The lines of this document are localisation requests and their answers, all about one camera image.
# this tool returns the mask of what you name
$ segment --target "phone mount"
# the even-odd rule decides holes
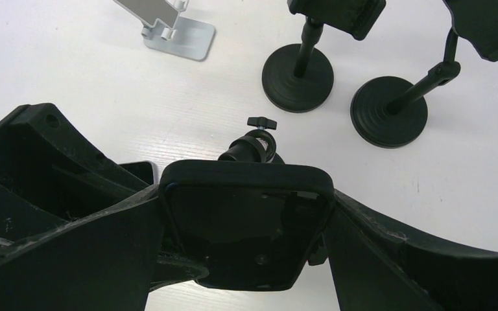
[[[363,40],[386,3],[385,0],[290,0],[291,14],[307,16],[302,43],[279,48],[263,68],[262,83],[268,99],[278,108],[301,113],[319,107],[333,88],[333,67],[315,49],[324,24]]]
[[[258,153],[176,161],[149,185],[56,106],[16,108],[0,121],[0,310],[143,310],[149,292],[184,281],[288,290],[327,257],[343,311],[498,310],[498,253],[429,235],[335,190],[323,170]]]
[[[382,76],[364,84],[350,106],[352,123],[362,138],[383,148],[398,148],[415,140],[428,118],[424,96],[459,75],[455,61],[458,37],[469,40],[482,58],[498,61],[498,0],[444,0],[453,17],[444,60],[417,84]]]
[[[144,27],[144,44],[157,51],[204,60],[207,57],[215,28],[213,25],[180,16],[189,0],[114,0],[140,19]]]

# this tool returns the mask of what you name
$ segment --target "black desk stand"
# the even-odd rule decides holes
[[[423,96],[454,79],[461,70],[455,61],[459,37],[472,43],[480,57],[498,61],[498,0],[444,0],[452,25],[443,62],[417,84],[382,76],[364,84],[350,106],[350,117],[361,137],[376,146],[397,148],[415,140],[427,124]]]
[[[379,147],[397,148],[415,140],[427,124],[424,96],[454,79],[461,70],[455,61],[455,31],[445,43],[444,60],[413,85],[402,78],[382,76],[364,84],[350,106],[352,123],[361,137]]]
[[[291,14],[307,16],[302,44],[276,50],[263,68],[263,89],[278,108],[306,112],[323,104],[333,88],[333,68],[315,49],[324,25],[363,40],[385,8],[385,0],[289,0]]]
[[[289,112],[306,112],[321,105],[333,88],[333,68],[315,49],[324,24],[307,17],[302,44],[276,50],[265,63],[263,88],[270,101]]]

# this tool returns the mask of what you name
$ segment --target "screw hole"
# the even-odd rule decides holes
[[[270,262],[270,257],[268,257],[268,255],[266,254],[258,254],[255,257],[255,262],[260,266],[264,266],[265,264],[268,264]]]
[[[9,175],[7,175],[6,173],[2,173],[0,175],[0,181],[1,181],[1,183],[11,183],[12,178]]]
[[[47,125],[52,128],[58,128],[60,126],[60,120],[54,115],[47,115],[45,121],[47,121]]]

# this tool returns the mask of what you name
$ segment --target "white surface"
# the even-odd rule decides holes
[[[184,14],[217,35],[205,62],[147,49],[140,22],[112,0],[0,1],[0,118],[20,104],[54,102],[117,162],[215,159],[249,129],[278,121],[279,153],[320,167],[336,188],[429,233],[498,251],[498,63],[461,40],[461,75],[427,95],[429,122],[398,150],[363,141],[349,106],[381,75],[419,80],[437,64],[451,19],[441,0],[389,0],[363,42],[326,28],[327,102],[300,115],[266,99],[261,70],[275,49],[300,40],[304,18],[284,0],[198,0]],[[193,283],[150,295],[147,310],[338,310],[327,266],[306,267],[287,292],[211,291]]]

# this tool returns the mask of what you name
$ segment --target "black stand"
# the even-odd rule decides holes
[[[263,88],[270,101],[285,111],[306,112],[321,105],[333,87],[333,68],[315,49],[324,24],[307,18],[302,44],[276,50],[263,68]]]
[[[444,60],[417,84],[395,76],[382,76],[364,84],[352,99],[350,116],[361,137],[376,146],[398,148],[415,140],[427,124],[424,97],[454,79],[461,70],[455,61],[457,34],[447,36]]]

